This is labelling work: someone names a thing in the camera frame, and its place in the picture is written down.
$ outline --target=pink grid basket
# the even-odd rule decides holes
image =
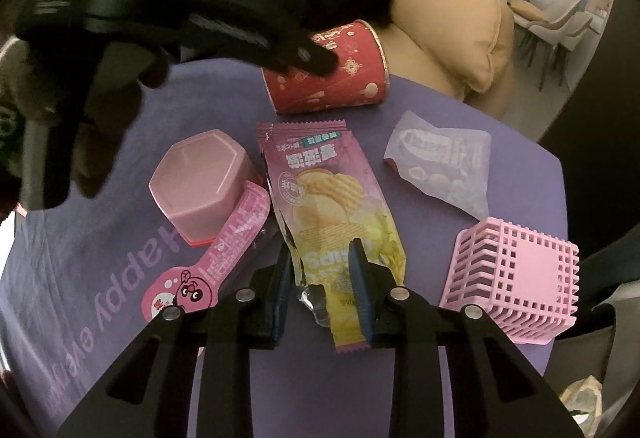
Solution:
[[[477,304],[516,344],[547,344],[575,323],[578,247],[487,218],[456,238],[440,306]]]

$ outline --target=translucent wrapper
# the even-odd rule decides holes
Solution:
[[[385,161],[423,193],[483,221],[489,215],[490,151],[486,131],[436,128],[407,110],[389,138]]]
[[[300,301],[318,323],[328,322],[339,352],[364,347],[349,276],[349,244],[360,238],[369,261],[387,266],[399,285],[406,262],[367,158],[344,121],[260,125],[258,137]]]
[[[593,375],[578,380],[560,395],[585,438],[593,438],[602,418],[602,385]]]

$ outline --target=plastic bag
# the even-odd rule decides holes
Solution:
[[[489,215],[490,149],[486,131],[436,128],[407,110],[386,145],[385,161],[423,193],[483,221]]]
[[[602,385],[590,375],[566,388],[560,401],[580,426],[585,438],[593,438],[602,418]]]

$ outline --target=beige pillow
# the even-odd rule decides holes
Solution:
[[[502,75],[495,77],[491,88],[485,93],[471,92],[466,96],[465,103],[494,119],[501,120],[509,107],[514,91],[513,64],[510,62]]]
[[[529,20],[530,22],[548,22],[545,13],[529,2],[524,0],[509,0],[509,6],[515,14],[522,16],[525,20]]]
[[[444,69],[430,52],[421,50],[396,25],[374,25],[374,28],[391,75],[409,79],[459,101],[464,99],[465,86],[462,81]]]
[[[391,19],[469,88],[487,91],[513,50],[513,15],[501,0],[392,0]]]

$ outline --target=white plastic wrapper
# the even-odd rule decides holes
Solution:
[[[486,131],[436,128],[407,110],[386,145],[385,161],[423,193],[483,221],[489,215],[490,152]]]

